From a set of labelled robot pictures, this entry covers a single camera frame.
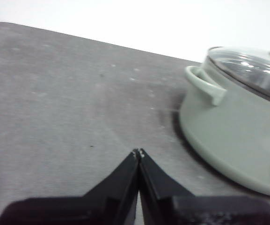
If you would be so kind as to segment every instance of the countertop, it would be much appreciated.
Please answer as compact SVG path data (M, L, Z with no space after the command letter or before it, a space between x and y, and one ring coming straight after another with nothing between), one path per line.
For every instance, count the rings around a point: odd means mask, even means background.
M198 63L0 22L0 213L28 197L83 195L134 148L195 195L270 202L182 135L187 65Z

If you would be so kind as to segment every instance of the pot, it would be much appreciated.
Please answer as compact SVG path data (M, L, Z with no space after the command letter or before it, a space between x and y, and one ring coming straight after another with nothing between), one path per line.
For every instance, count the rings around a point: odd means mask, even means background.
M225 176L270 195L270 52L215 47L185 76L180 123L189 143Z

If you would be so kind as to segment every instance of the white wall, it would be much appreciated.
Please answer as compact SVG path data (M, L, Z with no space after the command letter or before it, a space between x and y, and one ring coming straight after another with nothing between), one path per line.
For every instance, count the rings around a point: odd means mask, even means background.
M270 0L0 0L0 21L195 61L211 46L270 49Z

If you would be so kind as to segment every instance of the pot lid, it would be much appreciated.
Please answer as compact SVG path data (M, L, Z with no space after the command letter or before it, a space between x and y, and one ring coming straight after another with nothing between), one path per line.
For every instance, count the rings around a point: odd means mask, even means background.
M270 97L270 52L243 47L214 47L208 56L231 77Z

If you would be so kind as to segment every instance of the black plastic part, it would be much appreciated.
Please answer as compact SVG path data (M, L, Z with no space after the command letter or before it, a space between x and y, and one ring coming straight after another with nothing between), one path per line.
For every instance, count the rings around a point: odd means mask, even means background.
M194 195L169 177L143 149L140 149L139 153L141 156L139 189L144 223L145 225L165 225L167 222L162 212L167 210L170 205L160 205L161 200L174 195Z
M270 205L245 196L195 197L140 150L145 225L270 225Z
M246 196L173 196L159 204L166 224L270 225L270 205Z
M6 207L0 225L133 225L138 194L133 151L83 197L31 198Z
M270 225L270 205L244 196L195 197L143 150L83 197L10 204L0 225L133 225L138 189L145 225Z

